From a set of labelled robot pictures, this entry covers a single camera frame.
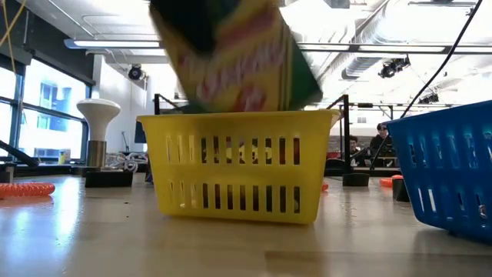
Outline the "silver ventilation duct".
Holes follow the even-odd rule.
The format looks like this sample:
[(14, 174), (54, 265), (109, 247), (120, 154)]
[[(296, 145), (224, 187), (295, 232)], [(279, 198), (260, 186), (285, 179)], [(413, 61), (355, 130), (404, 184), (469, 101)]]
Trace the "silver ventilation duct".
[[(357, 33), (356, 44), (396, 45), (409, 44), (412, 34), (409, 31), (414, 23), (414, 11), (409, 2), (417, 0), (390, 0)], [(373, 66), (382, 67), (387, 60), (382, 54), (348, 54), (349, 60), (341, 72), (342, 79), (358, 79)]]

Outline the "small grey post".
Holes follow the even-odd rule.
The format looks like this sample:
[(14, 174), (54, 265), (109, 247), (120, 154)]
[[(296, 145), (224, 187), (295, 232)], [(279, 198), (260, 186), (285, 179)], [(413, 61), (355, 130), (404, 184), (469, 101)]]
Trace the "small grey post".
[(0, 183), (12, 183), (16, 164), (0, 164)]

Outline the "yellow plastic basket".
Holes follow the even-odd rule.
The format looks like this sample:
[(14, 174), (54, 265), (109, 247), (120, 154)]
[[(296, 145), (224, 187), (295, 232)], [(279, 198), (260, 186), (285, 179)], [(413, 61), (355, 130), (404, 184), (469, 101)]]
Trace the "yellow plastic basket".
[[(143, 115), (158, 208), (165, 215), (266, 222), (312, 223), (317, 217), (335, 110)], [(226, 162), (225, 139), (233, 141)], [(286, 138), (287, 164), (278, 163)], [(273, 140), (274, 161), (253, 164), (252, 139)], [(300, 139), (301, 161), (291, 150)], [(245, 143), (245, 164), (238, 143)]]

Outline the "large window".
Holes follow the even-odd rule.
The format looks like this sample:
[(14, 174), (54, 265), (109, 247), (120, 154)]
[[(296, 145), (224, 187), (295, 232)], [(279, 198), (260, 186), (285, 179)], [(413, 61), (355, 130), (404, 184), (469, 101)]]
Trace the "large window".
[(91, 86), (39, 60), (0, 63), (0, 141), (40, 162), (82, 161), (88, 126), (76, 104)]

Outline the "blue plastic basket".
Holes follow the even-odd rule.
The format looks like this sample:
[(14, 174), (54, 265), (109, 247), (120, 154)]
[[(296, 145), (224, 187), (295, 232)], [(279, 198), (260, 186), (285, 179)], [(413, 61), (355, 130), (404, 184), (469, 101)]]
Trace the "blue plastic basket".
[(417, 220), (492, 244), (492, 100), (386, 126)]

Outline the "person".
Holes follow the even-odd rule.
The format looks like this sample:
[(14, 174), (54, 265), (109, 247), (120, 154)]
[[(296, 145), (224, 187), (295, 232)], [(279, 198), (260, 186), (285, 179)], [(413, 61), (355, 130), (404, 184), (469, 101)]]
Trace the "person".
[(355, 156), (361, 148), (358, 146), (358, 138), (356, 136), (349, 136), (350, 142), (350, 156), (351, 156), (351, 166), (357, 167), (365, 165), (364, 156), (362, 154)]
[(392, 138), (387, 126), (379, 123), (378, 134), (370, 142), (370, 153), (375, 167), (391, 167), (396, 165), (396, 153), (392, 146)]

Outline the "black ceiling spotlight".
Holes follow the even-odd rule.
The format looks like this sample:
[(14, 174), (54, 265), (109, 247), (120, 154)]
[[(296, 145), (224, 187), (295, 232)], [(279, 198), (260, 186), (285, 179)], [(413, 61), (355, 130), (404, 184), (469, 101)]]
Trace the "black ceiling spotlight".
[(142, 80), (145, 77), (145, 73), (141, 65), (133, 64), (128, 71), (128, 77), (133, 81)]

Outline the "white mushroom table lamp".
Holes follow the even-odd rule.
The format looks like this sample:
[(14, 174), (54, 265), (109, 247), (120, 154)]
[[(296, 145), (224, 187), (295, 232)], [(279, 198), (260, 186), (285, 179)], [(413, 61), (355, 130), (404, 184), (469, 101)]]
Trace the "white mushroom table lamp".
[(116, 102), (103, 98), (86, 98), (76, 105), (88, 124), (86, 165), (104, 168), (106, 161), (106, 132), (108, 124), (121, 111)]

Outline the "black monitor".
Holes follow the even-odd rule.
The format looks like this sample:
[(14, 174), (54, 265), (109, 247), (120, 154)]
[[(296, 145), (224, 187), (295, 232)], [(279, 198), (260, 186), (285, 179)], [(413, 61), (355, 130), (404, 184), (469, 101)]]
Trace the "black monitor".
[(146, 144), (147, 139), (145, 136), (145, 131), (143, 129), (143, 125), (140, 121), (135, 123), (135, 143)]

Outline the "small black orange-topped cup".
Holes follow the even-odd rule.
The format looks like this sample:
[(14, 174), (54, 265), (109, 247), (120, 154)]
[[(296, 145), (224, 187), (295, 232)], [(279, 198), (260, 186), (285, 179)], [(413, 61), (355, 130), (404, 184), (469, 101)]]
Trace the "small black orange-topped cup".
[(409, 202), (407, 188), (403, 179), (392, 179), (393, 199), (397, 202)]

